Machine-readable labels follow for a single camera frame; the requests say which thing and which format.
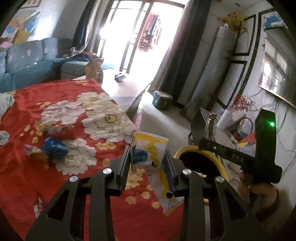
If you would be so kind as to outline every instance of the storage box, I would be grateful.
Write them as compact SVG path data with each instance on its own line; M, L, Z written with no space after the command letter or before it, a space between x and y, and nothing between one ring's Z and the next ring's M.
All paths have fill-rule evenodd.
M152 104L158 110L168 110L172 104L173 97L162 91L155 91Z

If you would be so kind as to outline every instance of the silver bolt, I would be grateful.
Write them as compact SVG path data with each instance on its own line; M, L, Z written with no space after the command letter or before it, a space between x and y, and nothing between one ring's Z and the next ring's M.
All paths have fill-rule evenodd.
M76 182L78 180L78 177L77 176L71 176L70 177L70 182Z
M184 173L185 175L189 175L189 174L191 174L191 170L190 170L190 169L184 169L184 170L183 170L183 173Z
M111 168L105 168L104 170L103 170L103 173L104 174L109 174L109 173L111 173L112 172L112 169Z
M217 182L220 182L220 183L225 181L224 177L216 177L216 180Z

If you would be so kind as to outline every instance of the curtain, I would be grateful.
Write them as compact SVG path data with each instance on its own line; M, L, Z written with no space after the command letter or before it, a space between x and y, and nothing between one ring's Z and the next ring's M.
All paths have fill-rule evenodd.
M99 27L110 0L89 0L75 30L72 55L83 52L97 52L99 47Z
M149 93L165 91L177 103L201 41L210 5L209 0L189 0Z

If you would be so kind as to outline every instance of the human hand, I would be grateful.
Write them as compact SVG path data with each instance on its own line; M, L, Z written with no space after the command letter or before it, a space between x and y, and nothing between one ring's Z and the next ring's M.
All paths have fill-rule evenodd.
M250 203L250 193L254 194L262 194L263 200L261 203L261 209L270 207L276 200L277 197L277 191L274 185L271 183L257 183L253 185L247 186L244 182L245 180L245 174L244 172L241 172L239 175L239 187L238 187L238 193L241 196L241 198L247 203Z

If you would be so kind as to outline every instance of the blue plastic bag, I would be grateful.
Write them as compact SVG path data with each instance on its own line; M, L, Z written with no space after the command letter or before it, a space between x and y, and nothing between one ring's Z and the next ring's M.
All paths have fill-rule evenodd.
M58 139L49 137L44 141L44 145L41 147L43 153L45 153L50 159L62 160L68 153L68 148L64 143Z

